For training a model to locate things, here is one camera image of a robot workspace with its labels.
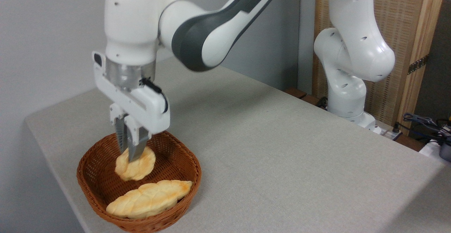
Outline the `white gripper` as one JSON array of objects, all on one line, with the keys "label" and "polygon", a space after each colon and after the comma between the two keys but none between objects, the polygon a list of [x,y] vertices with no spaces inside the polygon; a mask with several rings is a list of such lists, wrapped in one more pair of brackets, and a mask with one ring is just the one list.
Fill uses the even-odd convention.
[{"label": "white gripper", "polygon": [[98,89],[114,103],[109,106],[111,125],[116,130],[120,153],[129,149],[129,162],[140,158],[149,140],[170,126],[170,108],[163,94],[148,86],[130,91],[113,85],[106,77],[107,59],[92,52],[94,79]]}]

